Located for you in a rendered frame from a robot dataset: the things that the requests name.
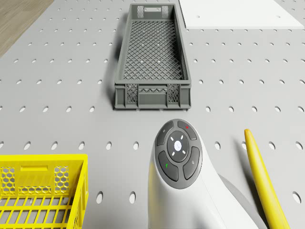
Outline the dark grey basket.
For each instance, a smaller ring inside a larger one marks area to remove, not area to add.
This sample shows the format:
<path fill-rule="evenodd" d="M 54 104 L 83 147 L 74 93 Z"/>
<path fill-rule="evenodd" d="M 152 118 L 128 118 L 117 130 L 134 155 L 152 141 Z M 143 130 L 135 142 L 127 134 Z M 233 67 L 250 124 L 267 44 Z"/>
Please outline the dark grey basket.
<path fill-rule="evenodd" d="M 177 4 L 130 5 L 114 82 L 117 109 L 191 108 Z"/>

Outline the yellow basket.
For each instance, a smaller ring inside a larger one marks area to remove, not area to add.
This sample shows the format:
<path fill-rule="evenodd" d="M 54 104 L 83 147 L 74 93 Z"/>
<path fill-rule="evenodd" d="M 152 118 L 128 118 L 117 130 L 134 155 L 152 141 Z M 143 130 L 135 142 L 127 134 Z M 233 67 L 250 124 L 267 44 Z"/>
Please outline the yellow basket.
<path fill-rule="evenodd" d="M 1 155 L 0 229 L 82 229 L 86 154 Z"/>

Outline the banana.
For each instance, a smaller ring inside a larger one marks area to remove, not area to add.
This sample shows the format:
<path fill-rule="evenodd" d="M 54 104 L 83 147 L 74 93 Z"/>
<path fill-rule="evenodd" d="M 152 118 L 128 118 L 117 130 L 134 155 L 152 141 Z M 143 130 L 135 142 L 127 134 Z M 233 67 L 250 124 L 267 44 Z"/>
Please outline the banana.
<path fill-rule="evenodd" d="M 251 131 L 245 129 L 244 136 L 255 187 L 268 225 L 270 229 L 290 229 Z"/>

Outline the white board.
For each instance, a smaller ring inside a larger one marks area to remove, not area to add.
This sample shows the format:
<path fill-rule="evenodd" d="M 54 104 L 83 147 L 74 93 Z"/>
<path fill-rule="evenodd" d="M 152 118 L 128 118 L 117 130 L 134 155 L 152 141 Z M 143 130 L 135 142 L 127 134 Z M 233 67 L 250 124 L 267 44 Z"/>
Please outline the white board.
<path fill-rule="evenodd" d="M 179 0 L 187 29 L 303 29 L 274 0 Z"/>

